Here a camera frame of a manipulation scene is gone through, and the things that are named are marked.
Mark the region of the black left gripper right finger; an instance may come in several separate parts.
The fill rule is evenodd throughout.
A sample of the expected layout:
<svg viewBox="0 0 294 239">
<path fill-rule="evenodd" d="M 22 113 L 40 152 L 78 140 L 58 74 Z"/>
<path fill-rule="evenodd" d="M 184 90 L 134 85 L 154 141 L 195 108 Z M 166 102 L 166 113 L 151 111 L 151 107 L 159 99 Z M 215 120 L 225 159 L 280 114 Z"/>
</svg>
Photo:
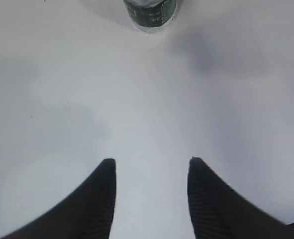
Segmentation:
<svg viewBox="0 0 294 239">
<path fill-rule="evenodd" d="M 294 239 L 285 225 L 228 186 L 201 158 L 189 162 L 188 204 L 197 239 Z"/>
</svg>

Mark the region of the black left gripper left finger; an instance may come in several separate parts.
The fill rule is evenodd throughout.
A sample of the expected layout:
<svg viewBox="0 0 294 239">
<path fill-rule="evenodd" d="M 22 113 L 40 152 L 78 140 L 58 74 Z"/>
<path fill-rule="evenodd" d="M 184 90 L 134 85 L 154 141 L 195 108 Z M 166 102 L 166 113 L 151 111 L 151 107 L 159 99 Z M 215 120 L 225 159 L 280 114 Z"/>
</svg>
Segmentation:
<svg viewBox="0 0 294 239">
<path fill-rule="evenodd" d="M 116 163 L 104 159 L 68 197 L 7 239 L 107 239 L 116 199 Z"/>
</svg>

